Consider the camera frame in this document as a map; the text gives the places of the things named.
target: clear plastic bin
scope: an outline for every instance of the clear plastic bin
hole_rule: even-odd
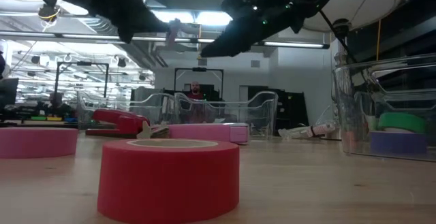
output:
[[[436,54],[334,71],[346,153],[436,161]]]
[[[176,93],[180,123],[246,123],[252,139],[268,139],[274,133],[278,95],[260,92],[244,102],[200,101]]]
[[[99,108],[133,112],[148,118],[152,125],[178,123],[174,110],[174,96],[169,94],[157,93],[150,95],[144,101],[126,101],[102,98],[78,91],[77,98],[79,129],[112,129],[114,127],[114,125],[108,125],[105,122],[93,121],[93,113]]]

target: red stapler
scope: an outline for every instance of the red stapler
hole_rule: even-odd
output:
[[[120,110],[97,109],[94,111],[92,119],[114,124],[115,129],[87,129],[87,135],[136,138],[136,135],[142,131],[143,121],[146,121],[150,126],[150,121],[147,118]]]

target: pink tape roll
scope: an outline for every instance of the pink tape roll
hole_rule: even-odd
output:
[[[168,125],[170,137],[174,139],[214,140],[247,144],[249,141],[246,124],[188,124]]]
[[[77,129],[8,127],[0,129],[0,158],[59,157],[76,153]]]

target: wooden table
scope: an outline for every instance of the wooden table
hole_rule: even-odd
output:
[[[117,223],[100,215],[102,142],[75,157],[0,159],[0,223]],[[436,223],[436,163],[347,156],[339,143],[252,142],[240,150],[240,204],[203,223]]]

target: purple tape roll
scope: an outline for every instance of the purple tape roll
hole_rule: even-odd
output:
[[[426,154],[426,135],[421,133],[371,132],[371,152],[383,154]]]

